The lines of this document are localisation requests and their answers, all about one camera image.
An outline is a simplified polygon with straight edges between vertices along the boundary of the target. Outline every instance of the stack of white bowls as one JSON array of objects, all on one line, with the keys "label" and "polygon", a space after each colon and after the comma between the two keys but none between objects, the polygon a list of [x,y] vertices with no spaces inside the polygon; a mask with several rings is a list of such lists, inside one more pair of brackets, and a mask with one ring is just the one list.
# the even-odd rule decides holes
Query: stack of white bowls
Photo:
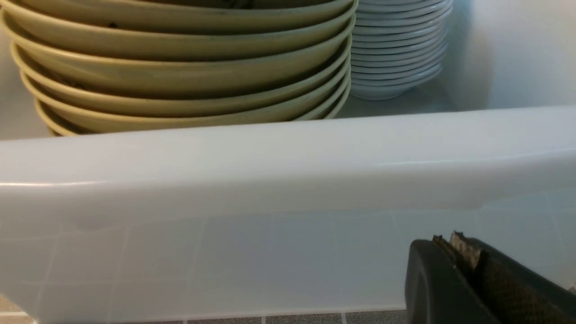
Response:
[{"label": "stack of white bowls", "polygon": [[360,0],[352,44],[352,90],[391,99],[442,71],[453,0]]},{"label": "stack of white bowls", "polygon": [[60,135],[333,117],[358,0],[0,0]]}]

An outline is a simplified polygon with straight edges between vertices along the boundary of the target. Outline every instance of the black object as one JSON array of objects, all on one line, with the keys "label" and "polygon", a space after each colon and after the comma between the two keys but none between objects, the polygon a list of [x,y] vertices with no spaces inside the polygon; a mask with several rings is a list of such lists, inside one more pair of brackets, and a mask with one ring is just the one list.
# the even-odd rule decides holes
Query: black object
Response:
[{"label": "black object", "polygon": [[437,238],[412,242],[404,292],[408,324],[576,323],[576,295],[480,240],[465,240],[482,251],[474,270],[481,276]]}]

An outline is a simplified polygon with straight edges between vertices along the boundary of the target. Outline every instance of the stack of white plates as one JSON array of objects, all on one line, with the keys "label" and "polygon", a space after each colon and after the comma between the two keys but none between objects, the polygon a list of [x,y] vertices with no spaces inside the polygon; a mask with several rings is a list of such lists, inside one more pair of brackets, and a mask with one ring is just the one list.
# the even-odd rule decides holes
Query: stack of white plates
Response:
[{"label": "stack of white plates", "polygon": [[360,0],[352,45],[355,97],[385,100],[442,71],[453,0]]}]

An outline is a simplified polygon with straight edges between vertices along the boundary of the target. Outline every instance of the white tile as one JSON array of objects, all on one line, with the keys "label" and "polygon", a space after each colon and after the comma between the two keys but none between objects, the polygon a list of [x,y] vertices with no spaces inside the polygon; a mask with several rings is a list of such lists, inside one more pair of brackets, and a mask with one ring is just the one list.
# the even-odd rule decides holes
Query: white tile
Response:
[{"label": "white tile", "polygon": [[483,209],[507,210],[507,211],[545,211],[547,198],[545,193],[532,193],[505,197],[484,204]]},{"label": "white tile", "polygon": [[30,316],[35,316],[35,303],[41,284],[27,284],[17,281],[0,280],[0,293],[6,296],[12,303],[18,305]]},{"label": "white tile", "polygon": [[481,211],[482,241],[531,267],[563,263],[564,253],[547,213]]},{"label": "white tile", "polygon": [[63,236],[48,282],[113,280],[123,242],[123,229]]},{"label": "white tile", "polygon": [[201,317],[224,312],[258,314],[263,306],[264,275],[259,271],[194,275],[187,298],[187,311]]},{"label": "white tile", "polygon": [[350,214],[332,221],[341,265],[384,262],[408,253],[388,214]]},{"label": "white tile", "polygon": [[576,264],[576,209],[570,212],[554,214],[558,221],[558,230],[568,261]]},{"label": "white tile", "polygon": [[184,318],[185,281],[120,283],[111,322],[169,321]]},{"label": "white tile", "polygon": [[266,266],[271,216],[210,217],[195,273],[258,272]]},{"label": "white tile", "polygon": [[56,236],[60,222],[56,217],[42,215],[12,215],[2,220],[0,240],[33,239]]},{"label": "white tile", "polygon": [[475,215],[475,211],[423,210],[400,212],[395,219],[409,247],[413,240],[431,240],[434,235],[442,235],[449,240],[453,231],[463,232],[467,237],[477,237],[479,233],[474,221]]},{"label": "white tile", "polygon": [[274,216],[271,263],[314,265],[336,260],[330,214],[286,214]]},{"label": "white tile", "polygon": [[104,323],[112,292],[110,284],[48,285],[39,318],[43,324]]},{"label": "white tile", "polygon": [[307,267],[276,265],[269,269],[264,298],[266,311],[271,313],[302,314],[340,305],[337,268],[321,263]]},{"label": "white tile", "polygon": [[347,309],[382,309],[404,305],[405,260],[347,264],[342,267],[343,304]]},{"label": "white tile", "polygon": [[548,193],[551,210],[576,209],[576,188],[550,191]]},{"label": "white tile", "polygon": [[202,218],[188,218],[132,228],[120,278],[184,278],[192,266],[202,223]]},{"label": "white tile", "polygon": [[0,274],[3,279],[43,281],[55,242],[55,238],[0,241]]}]

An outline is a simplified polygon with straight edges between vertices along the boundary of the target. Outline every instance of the stack of yellow bowls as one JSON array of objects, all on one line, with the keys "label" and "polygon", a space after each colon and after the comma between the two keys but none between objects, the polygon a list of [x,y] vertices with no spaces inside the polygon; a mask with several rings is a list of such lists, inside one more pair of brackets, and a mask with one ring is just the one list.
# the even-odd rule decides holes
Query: stack of yellow bowls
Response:
[{"label": "stack of yellow bowls", "polygon": [[0,0],[60,135],[331,118],[358,0]]}]

